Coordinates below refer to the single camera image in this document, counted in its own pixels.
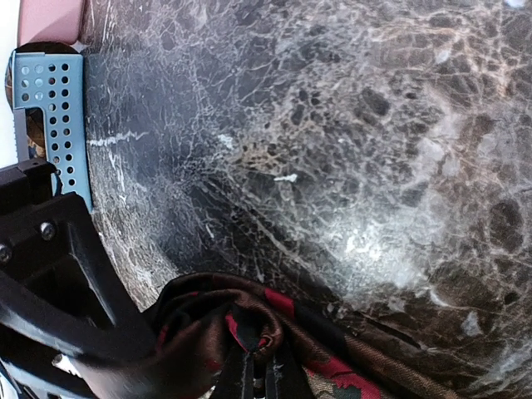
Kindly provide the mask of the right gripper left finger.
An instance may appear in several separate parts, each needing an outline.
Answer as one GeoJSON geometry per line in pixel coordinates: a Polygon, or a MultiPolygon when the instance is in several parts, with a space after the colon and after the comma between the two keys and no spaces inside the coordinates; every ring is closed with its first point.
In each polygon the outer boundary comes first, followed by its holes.
{"type": "Polygon", "coordinates": [[[84,199],[56,194],[54,165],[1,171],[1,395],[89,398],[58,356],[120,364],[149,356],[155,334],[118,278],[84,199]]]}

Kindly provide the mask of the brown red patterned tie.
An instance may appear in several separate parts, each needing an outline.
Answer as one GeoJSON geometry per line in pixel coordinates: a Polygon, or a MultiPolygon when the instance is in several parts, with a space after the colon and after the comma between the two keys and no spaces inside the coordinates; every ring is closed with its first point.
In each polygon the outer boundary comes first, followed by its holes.
{"type": "Polygon", "coordinates": [[[227,273],[193,273],[165,285],[145,312],[165,359],[167,398],[214,397],[233,345],[264,365],[287,343],[314,398],[453,398],[456,393],[383,354],[310,307],[227,273]]]}

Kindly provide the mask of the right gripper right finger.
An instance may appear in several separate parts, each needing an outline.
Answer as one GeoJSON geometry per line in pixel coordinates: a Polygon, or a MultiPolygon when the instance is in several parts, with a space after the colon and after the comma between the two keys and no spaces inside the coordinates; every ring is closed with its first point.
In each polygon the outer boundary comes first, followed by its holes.
{"type": "Polygon", "coordinates": [[[283,343],[264,365],[233,345],[214,387],[220,399],[313,399],[306,373],[283,343]]]}

